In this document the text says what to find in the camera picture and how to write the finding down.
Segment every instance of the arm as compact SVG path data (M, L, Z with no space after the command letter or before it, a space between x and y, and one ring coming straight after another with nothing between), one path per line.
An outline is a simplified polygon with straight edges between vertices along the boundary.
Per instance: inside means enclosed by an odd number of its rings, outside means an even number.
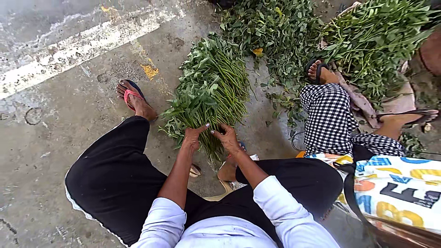
M207 123L197 129L185 129L185 137L179 150L176 162L158 193L158 197L172 200L184 209L187 197L188 174L190 174L193 152L199 149L199 134L210 126Z
M313 216L275 176L269 176L240 149L234 129L220 124L225 134L211 131L239 164L239 168L254 189L254 201L276 227L284 247L338 247L326 229L314 221Z
M276 227L284 247L339 247L275 176L269 176L254 189L253 199Z
M171 248L179 242L187 216L183 211L187 197L188 174L193 152L199 148L199 133L209 124L197 129L187 128L176 162L153 201L138 242L133 248Z
M211 134L220 139L224 148L231 154L239 165L243 175L247 178L253 189L268 177L268 174L264 172L245 151L241 150L236 140L236 132L227 124L221 123L220 127L225 131L225 134L221 134L218 131L212 130Z

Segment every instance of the black and white checkered fabric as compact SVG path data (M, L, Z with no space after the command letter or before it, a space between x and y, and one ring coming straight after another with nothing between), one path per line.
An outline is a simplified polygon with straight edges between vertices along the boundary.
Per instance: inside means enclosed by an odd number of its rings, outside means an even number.
M404 157L403 146L396 140L373 133L360 133L351 138L356 145L366 147L375 155Z
M307 85L300 93L303 109L308 113L305 125L305 156L352 154L352 145L366 147L375 155L403 156L400 143L376 134L351 132L359 124L351 113L349 95L340 85Z

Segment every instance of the black pants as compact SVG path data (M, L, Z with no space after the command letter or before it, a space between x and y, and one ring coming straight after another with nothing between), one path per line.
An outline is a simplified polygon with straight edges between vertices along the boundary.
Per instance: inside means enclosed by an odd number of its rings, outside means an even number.
M75 203L129 246L138 241L152 202L167 178L143 153L149 128L143 117L126 119L93 143L66 175L66 187ZM275 175L316 220L331 208L343 187L339 173L318 159L274 159L257 164ZM236 178L248 184L239 168ZM184 210L185 228L210 217L236 216L259 226L280 243L271 221L253 201L249 185L218 202L187 190Z

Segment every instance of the foot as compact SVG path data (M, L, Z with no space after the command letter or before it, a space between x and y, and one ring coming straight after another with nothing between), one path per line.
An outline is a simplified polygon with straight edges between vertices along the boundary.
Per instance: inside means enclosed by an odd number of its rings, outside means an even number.
M135 89L132 85L130 85L128 81L121 80L120 83L116 86L116 94L118 95L117 98L124 101L124 93L126 90L131 90L139 93L139 91ZM145 99L130 94L127 103L135 109L135 115L142 116L148 121L153 121L158 117L156 111L147 103Z
M432 109L428 110L430 115L430 118L426 120L426 122L429 122L436 117L438 117L439 111ZM380 121L383 123L396 123L397 125L404 125L408 122L418 120L421 118L422 115L420 114L405 114L405 115L385 115L380 117Z
M321 63L321 61L317 60L314 64L311 65L311 67L309 67L308 76L312 80L315 80L315 76L317 75L317 66L320 63ZM337 75L335 75L334 73L330 72L325 67L322 67L321 68L321 72L320 72L320 83L321 84L338 83Z
M227 157L227 161L222 165L221 169L217 172L217 178L221 181L226 182L236 182L236 168L237 162L232 156Z

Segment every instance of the black strap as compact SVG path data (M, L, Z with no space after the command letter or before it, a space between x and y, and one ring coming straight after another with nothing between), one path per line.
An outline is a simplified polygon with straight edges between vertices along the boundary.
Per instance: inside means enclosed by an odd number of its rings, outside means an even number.
M355 199L355 192L354 192L355 163L346 164L346 165L340 165L338 163L334 163L334 166L337 169L348 173L348 175L344 179L343 191L344 191L344 196L346 198L346 202L348 203L349 207L355 213L355 215L357 215L360 221L364 225L366 225L367 228L372 230L373 233L376 233L379 230L374 225L372 225L366 219L366 217L364 217L357 203L357 200Z

